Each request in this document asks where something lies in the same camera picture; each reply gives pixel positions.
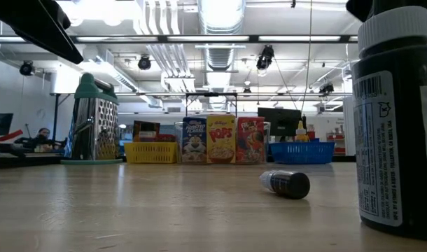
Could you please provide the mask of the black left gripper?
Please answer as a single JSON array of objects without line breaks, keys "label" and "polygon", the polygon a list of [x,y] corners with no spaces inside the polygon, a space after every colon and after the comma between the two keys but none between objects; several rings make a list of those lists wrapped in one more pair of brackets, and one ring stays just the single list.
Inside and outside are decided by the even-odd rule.
[{"label": "black left gripper", "polygon": [[55,0],[0,0],[0,21],[44,50],[74,64],[83,61],[66,33],[71,21]]}]

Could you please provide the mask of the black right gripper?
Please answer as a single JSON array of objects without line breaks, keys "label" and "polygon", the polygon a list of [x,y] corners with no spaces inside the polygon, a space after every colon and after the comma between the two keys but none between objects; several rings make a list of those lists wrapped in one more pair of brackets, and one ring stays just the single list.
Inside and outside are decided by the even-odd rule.
[{"label": "black right gripper", "polygon": [[348,0],[347,11],[361,22],[372,17],[372,0]]}]

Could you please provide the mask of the orange bottle with yellow cap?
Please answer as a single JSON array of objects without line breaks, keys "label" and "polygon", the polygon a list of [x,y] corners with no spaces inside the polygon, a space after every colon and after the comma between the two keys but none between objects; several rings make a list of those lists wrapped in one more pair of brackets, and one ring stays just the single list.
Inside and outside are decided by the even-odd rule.
[{"label": "orange bottle with yellow cap", "polygon": [[295,131],[295,142],[309,142],[309,136],[301,120],[298,122],[298,127]]}]

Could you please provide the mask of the black-white round cap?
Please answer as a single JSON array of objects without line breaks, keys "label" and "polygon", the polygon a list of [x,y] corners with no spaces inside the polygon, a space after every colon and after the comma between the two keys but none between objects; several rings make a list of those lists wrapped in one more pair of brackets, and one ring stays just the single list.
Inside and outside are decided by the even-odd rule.
[{"label": "black-white round cap", "polygon": [[427,0],[372,0],[352,69],[362,222],[427,240]]}]

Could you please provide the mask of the Froot Loops mini cereal box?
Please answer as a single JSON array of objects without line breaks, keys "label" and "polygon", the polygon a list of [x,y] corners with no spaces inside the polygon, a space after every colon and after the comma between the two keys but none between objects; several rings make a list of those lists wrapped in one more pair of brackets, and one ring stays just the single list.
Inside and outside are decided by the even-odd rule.
[{"label": "Froot Loops mini cereal box", "polygon": [[264,140],[263,117],[238,118],[236,162],[242,164],[263,162]]}]

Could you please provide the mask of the Frosted Flakes mini cereal box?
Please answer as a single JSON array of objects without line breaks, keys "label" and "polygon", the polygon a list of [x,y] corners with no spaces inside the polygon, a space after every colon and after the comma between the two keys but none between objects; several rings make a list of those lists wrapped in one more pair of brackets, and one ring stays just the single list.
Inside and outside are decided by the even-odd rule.
[{"label": "Frosted Flakes mini cereal box", "polygon": [[207,119],[185,117],[182,129],[181,160],[185,163],[207,162]]}]

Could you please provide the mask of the Corn Pops mini cereal box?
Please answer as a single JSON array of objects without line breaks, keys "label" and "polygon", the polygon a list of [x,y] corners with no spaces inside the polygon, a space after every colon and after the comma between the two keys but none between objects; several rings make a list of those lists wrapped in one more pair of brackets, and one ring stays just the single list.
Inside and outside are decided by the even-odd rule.
[{"label": "Corn Pops mini cereal box", "polygon": [[236,117],[231,114],[207,117],[207,162],[231,164],[236,158]]}]

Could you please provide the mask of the black beam with light strips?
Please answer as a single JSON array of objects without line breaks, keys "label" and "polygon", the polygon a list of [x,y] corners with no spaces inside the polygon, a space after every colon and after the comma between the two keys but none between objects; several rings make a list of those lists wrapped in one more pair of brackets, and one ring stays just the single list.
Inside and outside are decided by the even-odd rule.
[{"label": "black beam with light strips", "polygon": [[357,35],[112,35],[70,36],[74,43],[357,43]]}]

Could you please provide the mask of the person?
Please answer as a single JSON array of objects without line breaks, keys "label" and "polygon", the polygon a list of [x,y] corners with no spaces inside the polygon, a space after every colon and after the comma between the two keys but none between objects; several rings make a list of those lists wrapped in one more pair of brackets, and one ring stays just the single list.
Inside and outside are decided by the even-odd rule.
[{"label": "person", "polygon": [[39,148],[43,152],[52,150],[63,149],[67,144],[67,139],[63,141],[56,141],[49,138],[50,130],[48,128],[41,128],[34,138],[19,138],[15,140],[15,144],[21,144],[24,148],[35,150]]}]

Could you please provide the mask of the dark background screen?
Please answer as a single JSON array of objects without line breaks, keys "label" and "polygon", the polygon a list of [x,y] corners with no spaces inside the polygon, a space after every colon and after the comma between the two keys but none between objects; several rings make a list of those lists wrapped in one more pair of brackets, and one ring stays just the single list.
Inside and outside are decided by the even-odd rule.
[{"label": "dark background screen", "polygon": [[23,134],[21,129],[11,131],[12,120],[12,113],[0,113],[0,143],[14,139]]}]

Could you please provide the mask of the black monitor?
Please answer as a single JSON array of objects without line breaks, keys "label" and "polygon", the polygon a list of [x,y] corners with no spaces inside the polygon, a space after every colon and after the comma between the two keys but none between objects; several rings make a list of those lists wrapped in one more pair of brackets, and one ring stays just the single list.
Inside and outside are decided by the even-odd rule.
[{"label": "black monitor", "polygon": [[294,137],[301,119],[301,111],[282,108],[258,108],[258,116],[270,123],[270,135]]}]

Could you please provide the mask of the background shelf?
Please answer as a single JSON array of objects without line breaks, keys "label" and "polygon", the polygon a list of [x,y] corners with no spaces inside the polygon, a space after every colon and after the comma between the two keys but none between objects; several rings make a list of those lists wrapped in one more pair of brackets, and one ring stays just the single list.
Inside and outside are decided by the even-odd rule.
[{"label": "background shelf", "polygon": [[346,155],[346,139],[345,134],[339,131],[337,128],[326,134],[327,142],[333,142],[334,145],[334,156],[345,156]]}]

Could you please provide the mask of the ceiling air vent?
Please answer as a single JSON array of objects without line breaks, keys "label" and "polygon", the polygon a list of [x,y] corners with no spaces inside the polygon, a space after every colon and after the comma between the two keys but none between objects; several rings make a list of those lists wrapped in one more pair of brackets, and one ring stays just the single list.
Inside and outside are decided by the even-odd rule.
[{"label": "ceiling air vent", "polygon": [[208,48],[204,50],[207,68],[212,71],[228,71],[233,65],[235,50],[231,48]]}]

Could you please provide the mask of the blue plastic basket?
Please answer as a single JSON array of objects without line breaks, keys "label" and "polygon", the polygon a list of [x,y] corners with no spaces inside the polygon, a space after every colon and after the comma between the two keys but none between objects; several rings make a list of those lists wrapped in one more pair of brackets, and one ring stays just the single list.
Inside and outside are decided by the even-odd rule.
[{"label": "blue plastic basket", "polygon": [[334,142],[278,142],[269,145],[275,163],[323,165],[332,162]]}]

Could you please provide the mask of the yellow plastic basket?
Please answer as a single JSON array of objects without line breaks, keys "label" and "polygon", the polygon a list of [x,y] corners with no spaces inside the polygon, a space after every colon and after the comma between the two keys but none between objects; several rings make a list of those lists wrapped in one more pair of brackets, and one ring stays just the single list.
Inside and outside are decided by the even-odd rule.
[{"label": "yellow plastic basket", "polygon": [[173,164],[177,162],[175,142],[125,143],[125,156],[132,164]]}]

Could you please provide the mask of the clear plastic bin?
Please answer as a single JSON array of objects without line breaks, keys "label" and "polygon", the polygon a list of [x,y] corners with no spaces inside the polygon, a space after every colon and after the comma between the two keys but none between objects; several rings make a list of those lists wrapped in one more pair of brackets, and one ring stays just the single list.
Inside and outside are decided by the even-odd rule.
[{"label": "clear plastic bin", "polygon": [[[237,151],[237,121],[238,121],[238,118],[235,119],[235,125],[236,125],[236,131],[235,131],[235,133],[236,133],[236,151]],[[183,129],[183,121],[176,123],[176,142],[178,143],[177,157],[178,157],[178,161],[179,162],[182,162],[182,160],[181,160],[182,129]],[[264,135],[265,135],[264,152],[265,152],[265,154],[264,154],[264,161],[261,162],[261,163],[264,163],[266,161],[267,143],[268,143],[267,137],[269,136],[269,129],[270,129],[270,127],[269,127],[268,123],[264,121]],[[210,163],[207,162],[207,134],[206,134],[206,163],[210,164]],[[236,158],[235,158],[235,163],[231,163],[231,164],[241,164],[241,163],[236,162]]]}]

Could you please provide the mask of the dark background post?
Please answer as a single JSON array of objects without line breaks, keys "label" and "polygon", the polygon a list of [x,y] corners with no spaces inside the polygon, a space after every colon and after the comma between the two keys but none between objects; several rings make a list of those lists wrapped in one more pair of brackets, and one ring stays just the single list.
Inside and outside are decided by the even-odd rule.
[{"label": "dark background post", "polygon": [[61,94],[55,94],[55,108],[54,108],[54,118],[53,118],[53,131],[52,131],[52,140],[56,140],[57,133],[57,119],[58,119],[58,110],[60,106],[60,96]]}]

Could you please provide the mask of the silver ceiling duct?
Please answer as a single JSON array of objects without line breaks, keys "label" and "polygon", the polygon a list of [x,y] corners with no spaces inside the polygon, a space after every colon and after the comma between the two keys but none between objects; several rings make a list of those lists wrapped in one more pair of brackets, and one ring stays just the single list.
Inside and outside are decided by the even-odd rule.
[{"label": "silver ceiling duct", "polygon": [[240,34],[246,0],[197,0],[203,34]]}]

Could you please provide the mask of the black aluminium table frame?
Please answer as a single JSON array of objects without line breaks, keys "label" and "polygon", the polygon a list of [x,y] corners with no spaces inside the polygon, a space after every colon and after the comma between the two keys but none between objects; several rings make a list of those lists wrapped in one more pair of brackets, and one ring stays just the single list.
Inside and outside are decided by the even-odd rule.
[{"label": "black aluminium table frame", "polygon": [[35,167],[44,165],[111,165],[126,162],[126,158],[118,158],[116,160],[101,160],[101,161],[78,161],[69,160],[62,155],[56,154],[34,154],[29,153],[25,157],[17,157],[10,153],[0,154],[0,169],[10,169],[18,167]]}]

